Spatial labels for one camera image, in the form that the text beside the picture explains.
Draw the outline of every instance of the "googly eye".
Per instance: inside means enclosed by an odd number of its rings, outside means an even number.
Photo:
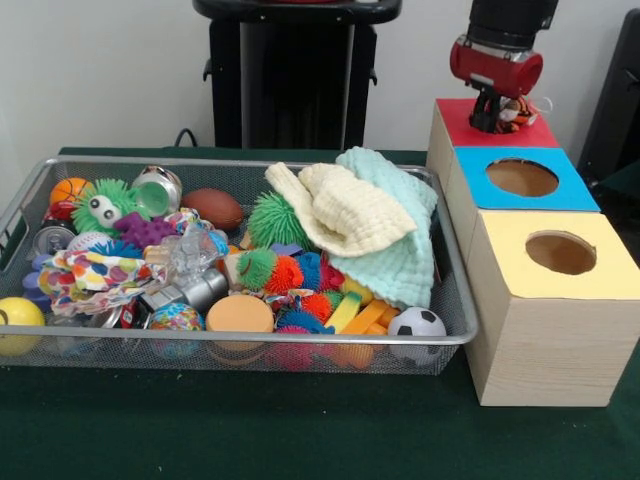
[[[104,228],[113,228],[113,224],[122,218],[122,212],[104,195],[96,195],[89,200],[91,215]]]

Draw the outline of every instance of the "mint green cloth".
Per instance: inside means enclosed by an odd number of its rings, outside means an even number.
[[[436,192],[373,150],[352,148],[336,163],[393,196],[418,229],[379,252],[356,258],[330,255],[331,265],[395,307],[429,308],[434,267],[429,229]]]

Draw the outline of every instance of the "red box lid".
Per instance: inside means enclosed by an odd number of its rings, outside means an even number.
[[[546,119],[539,115],[530,127],[516,133],[492,134],[469,125],[469,115],[476,101],[473,98],[439,98],[436,100],[449,138],[454,147],[540,147],[557,148]]]

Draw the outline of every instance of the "brown football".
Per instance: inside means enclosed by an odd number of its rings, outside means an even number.
[[[195,208],[200,217],[220,230],[238,228],[244,218],[242,207],[227,192],[215,188],[201,188],[182,197],[182,206]]]

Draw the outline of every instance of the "white wall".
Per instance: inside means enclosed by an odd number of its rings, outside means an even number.
[[[534,96],[577,160],[624,14],[636,0],[560,0]],[[405,0],[378,27],[379,86],[366,143],[426,149],[436,97],[473,96],[449,72],[449,49],[471,0]],[[17,182],[64,145],[165,146],[190,126],[212,143],[208,20],[189,0],[0,2],[0,209]]]

